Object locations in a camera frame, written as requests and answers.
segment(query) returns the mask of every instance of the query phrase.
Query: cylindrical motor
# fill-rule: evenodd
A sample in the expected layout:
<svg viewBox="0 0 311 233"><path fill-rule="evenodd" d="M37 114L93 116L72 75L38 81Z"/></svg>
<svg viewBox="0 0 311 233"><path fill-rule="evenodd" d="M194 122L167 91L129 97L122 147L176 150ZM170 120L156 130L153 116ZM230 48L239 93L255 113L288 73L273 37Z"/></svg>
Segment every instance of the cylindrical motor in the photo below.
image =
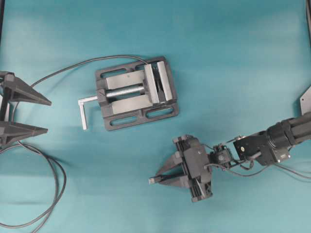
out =
<svg viewBox="0 0 311 233"><path fill-rule="evenodd" d="M283 120L266 131L235 141L233 144L240 159L245 160L257 152L256 160L262 165L281 163L290 158L288 149L311 139L311 113Z"/></svg>

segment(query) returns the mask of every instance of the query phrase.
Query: metal plate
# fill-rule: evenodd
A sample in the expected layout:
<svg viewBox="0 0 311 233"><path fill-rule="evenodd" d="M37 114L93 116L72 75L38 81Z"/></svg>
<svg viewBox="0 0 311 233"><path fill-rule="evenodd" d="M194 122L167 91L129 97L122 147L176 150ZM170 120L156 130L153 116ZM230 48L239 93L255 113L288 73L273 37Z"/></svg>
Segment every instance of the metal plate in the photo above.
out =
<svg viewBox="0 0 311 233"><path fill-rule="evenodd" d="M301 114L311 112L311 87L300 97Z"/></svg>

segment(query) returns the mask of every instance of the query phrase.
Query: teal surface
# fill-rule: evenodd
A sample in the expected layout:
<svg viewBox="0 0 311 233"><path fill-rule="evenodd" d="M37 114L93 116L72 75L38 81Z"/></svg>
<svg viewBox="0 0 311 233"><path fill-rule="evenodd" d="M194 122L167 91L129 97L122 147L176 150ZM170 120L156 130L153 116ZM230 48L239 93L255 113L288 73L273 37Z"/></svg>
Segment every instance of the teal surface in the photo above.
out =
<svg viewBox="0 0 311 233"><path fill-rule="evenodd" d="M92 57L164 55L179 97L177 117L114 132L88 103L84 132L77 100L95 94L94 72L129 60L95 62L39 84L52 106L23 103L17 121L49 129L26 141L59 158L69 178L41 232L311 231L311 183L275 167L253 178L215 169L214 195L198 203L186 189L148 185L174 153L174 137L214 145L299 115L298 98L311 84L304 0L7 0L2 36L0 70L27 83ZM310 171L310 151L305 142L284 164ZM7 224L31 220L52 201L47 164L22 149L1 155L0 184Z"/></svg>

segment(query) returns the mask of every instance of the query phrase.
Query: black cable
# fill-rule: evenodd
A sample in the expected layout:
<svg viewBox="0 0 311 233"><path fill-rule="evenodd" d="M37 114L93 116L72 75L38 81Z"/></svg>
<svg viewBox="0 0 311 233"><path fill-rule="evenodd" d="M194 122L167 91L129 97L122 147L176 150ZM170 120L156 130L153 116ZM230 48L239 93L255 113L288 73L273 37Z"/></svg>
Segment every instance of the black cable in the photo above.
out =
<svg viewBox="0 0 311 233"><path fill-rule="evenodd" d="M310 176L305 176L305 175L303 175L303 174L301 174L301 173L299 173L299 172L297 172L297 171L295 171L295 170L292 170L292 169L290 169L290 168L288 168L288 167L282 166L282 165L280 165L280 164L274 164L274 165L277 166L277 167L279 167L279 168L281 168L281 169L284 169L284 170L286 170L286 171L289 171L289 172L291 172L291 173L293 173L293 174L295 174L295 175L297 175L297 176L300 176L300 177L302 177L302 178L311 179Z"/></svg>
<svg viewBox="0 0 311 233"><path fill-rule="evenodd" d="M203 144L204 146L206 146L207 148L209 148L209 149L211 149L211 150L214 150L214 148L213 147L210 147L209 145L207 145L207 144Z"/></svg>
<svg viewBox="0 0 311 233"><path fill-rule="evenodd" d="M267 168L269 167L269 165L268 165L268 166L265 166L263 169L261 169L261 170L255 172L255 173L248 174L248 175L243 175L243 174L240 174L240 173L238 173L238 172L232 171L232 170L230 170L229 168L227 168L227 167L225 167L225 166L222 166L222 165L219 165L219 164L208 164L208 165L206 165L206 166L220 167L220 168L222 168L223 170L226 170L226 171L228 171L228 172L231 172L231 173L234 174L234 175L242 176L242 177L251 177L251 176L255 176L255 175L261 173L262 171L264 171L265 169L267 169Z"/></svg>
<svg viewBox="0 0 311 233"><path fill-rule="evenodd" d="M55 195L56 198L54 198L54 202L52 203L52 205L45 211L43 212L41 215L39 215L38 217L36 217L35 219L27 222L27 223L24 223L24 224L20 224L20 225L7 225L7 224L3 224L3 223L0 223L0 226L2 227L5 227L5 228L9 228L9 229L18 229L18 228L24 228L24 227L27 227L27 226L30 226L32 225L33 223L39 221L41 218L43 218L45 215L47 214L50 214L51 211L53 210L53 208L55 207L55 205L59 202L59 200L61 199L61 197L63 196L64 194L64 191L65 191L65 187L66 187L66 183L67 183L67 176L66 176L66 173L65 173L65 170L63 169L63 167L55 160L53 159L52 157L49 157L47 155L44 155L42 152L40 152L37 148L33 147L33 146L30 146L30 145L26 145L26 144L16 144L16 145L12 145L12 146L9 146L3 150L0 151L0 154L10 150L10 149L13 149L13 148L16 148L16 147L24 147L28 150L30 150L31 152L33 153L36 153L36 154L39 154L41 156L43 156L47 162L49 163L52 171L53 171L53 175L54 175L54 179L55 179L55 193L57 193L57 195ZM57 176L56 176L56 171L55 169L53 168L52 164L51 164L51 161L54 162L62 171L63 173L63 176L64 176L64 182L63 182L63 186L62 186L62 189L60 191L60 193L58 194L58 179L57 179ZM33 233L37 232L43 225L39 225L34 231Z"/></svg>
<svg viewBox="0 0 311 233"><path fill-rule="evenodd" d="M58 70L58 71L56 71L56 72L54 72L52 74L49 74L49 75L43 77L42 79L39 79L35 83L33 83L31 85L31 87L34 87L37 84L39 84L40 82L42 82L44 80L47 80L48 78L53 77L53 76L55 76L55 75L57 75L59 73L62 73L64 71L67 71L67 70L70 70L70 69L73 69L73 68L85 65L87 63L91 63L91 62L95 62L95 61L101 61L101 60L107 60L107 59L114 59L114 58L131 58L131 59L139 60L139 61L141 61L141 62L143 62L145 64L148 64L145 60L141 59L140 57L132 56L132 55L112 55L112 56L104 56L104 57L92 58L92 59L85 60L83 62L79 62L79 63L73 64L73 65L71 65L69 67L66 67L66 68L63 68L61 70ZM14 106L14 108L13 108L11 121L14 121L15 112L16 112L16 109L17 109L18 105L19 105L19 102L17 102L16 105ZM6 224L3 224L3 223L0 223L0 226L5 227L5 228L10 228L10 229L23 228L23 227L27 227L27 226L32 225L33 223L39 221L41 218L43 218L45 216L43 221L32 231L32 233L37 233L43 227L43 225L46 223L46 221L48 220L49 216L51 215L52 210L54 209L55 205L59 202L60 198L63 196L63 193L65 191L65 187L66 187L67 177L66 177L65 170L62 168L62 166L55 159L53 159L52 157L49 157L47 155L44 155L40 150L38 150L37 148L35 148L33 146L22 144L20 141L18 141L16 145L12 145L12 146L9 146L9 147L7 147L5 149L0 150L0 154L4 153L4 152L6 152L6 151L8 151L8 150L10 150L12 148L16 148L16 147L23 147L23 148L25 148L27 150L30 150L33 153L36 153L36 154L39 154L39 155L43 156L48 161L48 163L49 163L49 165L50 165L50 167L51 167L51 169L53 171L53 176L54 176L54 179L55 179L55 187L56 187L55 188L55 196L54 196L54 200L53 200L52 205L45 212L43 212L41 215L39 215L38 217L36 217L32 221L27 222L25 224L21 224L21 225L16 225L16 226L11 226L11 225L6 225ZM58 194L58 179L57 179L56 171L54 170L50 160L53 161L61 169L61 171L63 173L63 176L64 176L63 187L62 187L61 192L59 193L59 195L57 195Z"/></svg>
<svg viewBox="0 0 311 233"><path fill-rule="evenodd" d="M121 55L104 56L104 57L97 57L97 58L91 58L91 59L85 60L85 61L83 61L83 62L79 62L79 63L73 64L73 65L71 65L71 66L69 66L69 67L65 67L65 68L63 68L63 69L60 69L60 70L58 70L58 71L56 71L56 72L54 72L54 73L52 73L52 74L49 74L49 75L43 77L42 79L39 79L38 81L34 82L34 83L31 85L31 87L36 86L36 85L39 84L40 82L42 82L42 81L44 81L44 80L46 80L46 79L48 79L48 78L50 78L50 77L53 77L53 76L55 76L55 75L57 75L57 74L60 74L60 73L62 73L62 72L65 72L65 71L67 71L67 70L70 70L70 69L73 69L73 68L76 68L76 67L79 67L79 66L83 66L83 65L85 65L85 64L87 64L87 63L96 62L96 61L102 61L102 60L108 60L108 59L114 59L114 58L130 58L130 59L136 59L136 60L139 60L139 61L143 62L144 64L148 64L147 61L141 59L140 57L133 56L133 55L124 55L124 54L121 54ZM19 102L17 102L16 105L14 106L14 108L13 108L11 121L14 121L15 111L16 111L18 105L19 105Z"/></svg>

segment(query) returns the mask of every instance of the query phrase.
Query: robotic arm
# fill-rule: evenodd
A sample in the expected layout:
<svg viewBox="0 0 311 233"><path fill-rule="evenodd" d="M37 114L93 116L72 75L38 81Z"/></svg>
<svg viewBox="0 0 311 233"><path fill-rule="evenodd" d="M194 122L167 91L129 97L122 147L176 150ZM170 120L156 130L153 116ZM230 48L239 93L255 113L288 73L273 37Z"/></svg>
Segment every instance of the robotic arm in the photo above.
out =
<svg viewBox="0 0 311 233"><path fill-rule="evenodd" d="M290 148L308 139L311 139L311 113L283 120L247 137L236 137L232 141L240 160L233 158L225 144L216 145L212 152L207 153L206 145L197 138L181 136L173 140L177 152L149 179L149 183L189 188L192 202L197 202L212 196L212 166L230 171L234 166L250 162L250 167L242 167L251 169L256 160L267 167L290 158ZM170 173L177 167L180 167L180 172Z"/></svg>

